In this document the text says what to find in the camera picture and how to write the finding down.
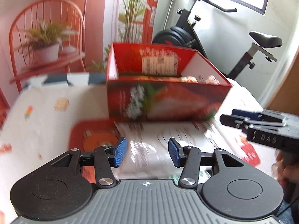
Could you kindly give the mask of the person's right hand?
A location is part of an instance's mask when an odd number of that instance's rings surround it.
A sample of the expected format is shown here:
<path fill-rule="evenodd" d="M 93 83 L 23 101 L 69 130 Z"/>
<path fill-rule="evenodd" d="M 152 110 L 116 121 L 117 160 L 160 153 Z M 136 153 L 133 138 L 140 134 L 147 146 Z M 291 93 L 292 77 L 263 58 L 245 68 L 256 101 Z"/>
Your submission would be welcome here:
<path fill-rule="evenodd" d="M 298 166 L 284 166 L 282 152 L 278 149 L 275 151 L 275 156 L 276 162 L 272 165 L 272 174 L 281 187 L 285 188 L 288 181 L 298 181 Z"/>

